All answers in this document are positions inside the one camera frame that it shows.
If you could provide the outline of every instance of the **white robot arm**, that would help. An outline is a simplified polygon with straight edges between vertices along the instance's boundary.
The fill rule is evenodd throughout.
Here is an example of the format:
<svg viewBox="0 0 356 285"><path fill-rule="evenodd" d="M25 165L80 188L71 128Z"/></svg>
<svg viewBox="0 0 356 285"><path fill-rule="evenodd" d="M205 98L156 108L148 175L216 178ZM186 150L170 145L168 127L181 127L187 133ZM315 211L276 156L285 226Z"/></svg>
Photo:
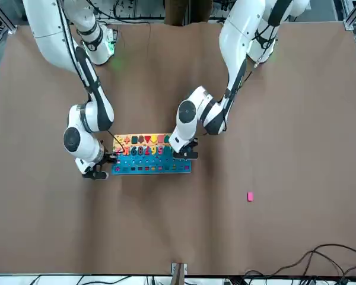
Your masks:
<svg viewBox="0 0 356 285"><path fill-rule="evenodd" d="M196 126L201 122L209 135L225 131L228 115L246 70L246 55L265 10L265 0L238 0L221 29L220 51L228 69L228 85L220 102L202 87L181 102L176 116L177 126L169 143L175 157L197 158L192 148Z"/></svg>
<svg viewBox="0 0 356 285"><path fill-rule="evenodd" d="M289 14L303 13L309 0L237 0L220 32L220 51L228 69L228 85L221 101L198 87L181 102L176 116L176 128L169 143L177 158L196 159L193 151L198 122L209 135L226 130L230 109L240 89L246 70L247 54L256 62L264 62L273 52L279 25Z"/></svg>
<svg viewBox="0 0 356 285"><path fill-rule="evenodd" d="M93 12L80 0L24 0L24 7L36 43L51 64L76 72L87 93L88 101L74 105L68 115L63 144L73 156L83 177L107 179L101 166L116 162L91 133L108 131L113 123L113 109L101 87L91 63L105 63L112 55L113 31L99 26ZM83 39L84 49L71 36L65 14L75 24Z"/></svg>

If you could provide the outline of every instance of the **blue puzzle board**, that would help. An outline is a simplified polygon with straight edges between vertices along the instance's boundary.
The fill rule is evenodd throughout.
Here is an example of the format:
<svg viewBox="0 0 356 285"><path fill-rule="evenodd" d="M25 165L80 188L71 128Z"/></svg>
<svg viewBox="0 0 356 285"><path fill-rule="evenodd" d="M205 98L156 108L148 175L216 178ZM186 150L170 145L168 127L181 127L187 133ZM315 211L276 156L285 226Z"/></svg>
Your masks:
<svg viewBox="0 0 356 285"><path fill-rule="evenodd" d="M112 166L113 175L190 173L191 161L175 159L169 144L170 134L116 135L113 151L119 153Z"/></svg>

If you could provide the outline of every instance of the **black wire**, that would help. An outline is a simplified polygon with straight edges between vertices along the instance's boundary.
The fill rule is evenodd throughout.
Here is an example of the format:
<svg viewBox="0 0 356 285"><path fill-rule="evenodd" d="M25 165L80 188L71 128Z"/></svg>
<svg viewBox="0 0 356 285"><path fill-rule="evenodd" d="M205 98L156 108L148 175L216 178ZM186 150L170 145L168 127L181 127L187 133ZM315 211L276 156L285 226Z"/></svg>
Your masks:
<svg viewBox="0 0 356 285"><path fill-rule="evenodd" d="M123 144L121 143L121 142L119 142L119 140L111 133L111 131L110 130L107 130L107 132L111 135L111 137L113 137L113 139L115 140L115 141L117 141L117 143L121 146L121 148L123 149L122 151L118 151L118 152L116 152L117 154L119 154L119 153L124 153L125 152L125 149L124 149L124 146L123 146Z"/></svg>
<svg viewBox="0 0 356 285"><path fill-rule="evenodd" d="M307 256L308 254L311 254L311 253L319 254L319 255L325 257L327 260L331 261L333 264L337 264L335 261L333 261L332 259L330 259L328 256L326 256L326 255L324 255L324 254L321 254L320 252L315 251L315 249L313 249L312 251L307 251L297 262L295 262L295 263L293 263L293 264L290 264L290 265L283 266L283 267L281 267L280 269L278 269L277 271L275 271L273 274L268 275L268 276L266 276L266 277L264 276L264 278L271 278L271 277L277 275L278 273L280 273L282 270L289 269L289 268L292 268L292 267L297 266L298 264L300 264L300 263L306 258L306 256ZM248 285L250 285L251 282L252 282L254 279L256 279L256 278L258 278L258 277L257 277L257 276L253 276L253 277L250 279Z"/></svg>
<svg viewBox="0 0 356 285"><path fill-rule="evenodd" d="M353 266L353 267L347 269L347 270L344 272L342 278L344 278L344 277L345 277L349 272L351 272L352 270L356 270L356 266Z"/></svg>
<svg viewBox="0 0 356 285"><path fill-rule="evenodd" d="M42 276L42 275L38 275L35 279L33 279L33 281L32 281L32 282L30 282L30 284L29 284L29 285L34 285L34 284L35 284L35 282L36 282L39 278L41 278L41 276Z"/></svg>
<svg viewBox="0 0 356 285"><path fill-rule="evenodd" d="M115 281L115 282L104 282L104 281L91 281L91 282L87 282L87 283L83 283L81 285L89 285L89 284L106 284L106 285L114 285L114 284L117 284L118 282L121 282L125 279L128 279L130 278L131 276L126 276L124 278L121 278L120 280L118 281Z"/></svg>
<svg viewBox="0 0 356 285"><path fill-rule="evenodd" d="M91 0L86 0L86 2L88 4L90 4L91 7L94 8L94 10L96 10L99 14L103 14L105 16L108 17L108 19L114 19L114 20L118 20L120 22L123 22L123 23L126 23L126 24L148 24L149 25L149 37L148 37L148 45L147 45L147 55L149 54L149 44L150 44L150 37L151 37L151 33L152 33L152 27L151 27L151 24L149 22L146 22L146 21L142 21L142 22L128 22L128 21L125 21L121 18L119 18L117 15L116 15L116 8L117 8L117 5L119 4L119 1L120 0L116 0L116 4L114 4L113 6L113 17L111 15L108 15L106 13L104 13L101 9L99 9L97 6L95 6Z"/></svg>
<svg viewBox="0 0 356 285"><path fill-rule="evenodd" d="M340 248L345 248L345 249L349 249L350 251L353 251L353 252L356 253L356 249L351 248L351 247L346 246L346 245L341 245L341 244L339 244L339 243L325 243L324 245L318 245L317 247L314 248L314 251L316 251L317 249L320 249L320 248L328 247L328 246L336 246L336 247L340 247ZM309 263L307 264L307 267L306 267L306 269L304 270L303 275L306 275L307 270L309 269L310 262L311 262L311 259L312 259L312 258L313 258L313 253L311 253L311 255L310 255Z"/></svg>
<svg viewBox="0 0 356 285"><path fill-rule="evenodd" d="M341 271L341 273L344 274L344 270L343 270L343 268L340 267L340 265L338 265L335 261L333 261L333 260L332 260L331 258L329 258L327 255L325 255L325 254L323 254L323 253L321 253L321 252L319 252L319 251L317 251L317 250L314 249L313 252L312 252L311 255L310 255L309 261L307 262L306 269L305 269L304 273L302 274L303 276L306 275L307 270L308 270L309 267L310 267L310 263L311 263L311 259L312 259L313 254L318 254L318 255L320 255L321 257L326 258L329 262L332 263L332 265L336 268L336 270L339 269L339 270Z"/></svg>
<svg viewBox="0 0 356 285"><path fill-rule="evenodd" d="M117 15L116 15L116 7L117 5L119 4L119 1L120 0L116 0L116 4L114 5L114 9L113 9L113 17L111 15L108 15L107 13L103 12L101 9L99 9L97 6L95 6L91 0L86 0L88 4L90 4L91 7L93 7L99 14L103 14L104 16L107 16L108 19L113 19L113 20L118 20L120 22L123 22L123 23L127 23L127 24L150 24L149 22L146 22L146 21L142 21L142 22L128 22L128 21L125 21L121 18L119 18Z"/></svg>
<svg viewBox="0 0 356 285"><path fill-rule="evenodd" d="M72 44L72 50L74 52L74 55L71 53L71 50L70 50L70 47L69 47L69 41L68 41L68 37L67 37L67 31L65 29L65 24L64 24L64 21L63 21L63 16L64 13L63 13L63 9L61 7L61 4L59 3L59 0L57 0L57 6L58 6L58 10L59 10L59 18L61 19L61 25L62 25L62 31L63 31L63 35L65 36L65 40L66 40L66 45L67 45L67 50L69 52L69 55L70 55L70 58L71 58L71 61L72 61L72 64L80 78L80 80L82 81L83 83L83 86L84 87L87 87L86 83L84 82L83 78L82 78L82 75L80 74L79 70L78 70L78 67L77 67L77 60L76 60L76 56L75 56L75 48L74 48L74 42L72 40L72 36L71 36L71 30L70 30L70 26L67 24L68 26L68 30L69 30L69 38L70 38L70 41L71 41L71 44Z"/></svg>
<svg viewBox="0 0 356 285"><path fill-rule="evenodd" d="M265 27L265 29L262 30L261 33L257 30L257 31L256 31L256 34L257 34L257 35L256 35L252 40L255 40L255 39L257 39L257 37L262 36L262 34L264 34L264 32L265 32L269 27L270 27L270 26L267 25L267 26Z"/></svg>
<svg viewBox="0 0 356 285"><path fill-rule="evenodd" d="M85 275L82 275L81 278L79 279L77 285L79 285L79 283L82 281L82 279L85 277Z"/></svg>

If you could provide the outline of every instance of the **brown table surface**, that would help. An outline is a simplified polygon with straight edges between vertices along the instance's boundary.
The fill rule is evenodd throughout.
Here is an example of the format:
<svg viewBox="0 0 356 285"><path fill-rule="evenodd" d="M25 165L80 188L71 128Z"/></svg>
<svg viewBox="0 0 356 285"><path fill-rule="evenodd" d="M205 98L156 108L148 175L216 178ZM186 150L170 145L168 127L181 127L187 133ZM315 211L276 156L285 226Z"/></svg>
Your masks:
<svg viewBox="0 0 356 285"><path fill-rule="evenodd" d="M171 132L191 90L203 85L220 98L220 28L122 26L115 58L97 68L112 130ZM76 75L42 58L27 27L9 37L0 273L169 274L171 262L185 262L189 274L271 274L321 243L356 248L356 45L341 23L282 25L274 55L239 92L228 131L200 138L189 175L83 179L62 134L70 106L86 98ZM356 265L356 254L323 252ZM317 256L309 274L337 275Z"/></svg>

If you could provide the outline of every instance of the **pink block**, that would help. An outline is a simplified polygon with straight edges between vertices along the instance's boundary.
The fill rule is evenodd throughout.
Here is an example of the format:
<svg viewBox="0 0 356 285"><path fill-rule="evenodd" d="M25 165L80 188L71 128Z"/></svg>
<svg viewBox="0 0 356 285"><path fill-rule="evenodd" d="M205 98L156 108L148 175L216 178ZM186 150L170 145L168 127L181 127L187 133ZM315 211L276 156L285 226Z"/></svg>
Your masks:
<svg viewBox="0 0 356 285"><path fill-rule="evenodd" d="M253 192L248 192L247 193L247 200L248 200L248 202L252 202L253 201Z"/></svg>

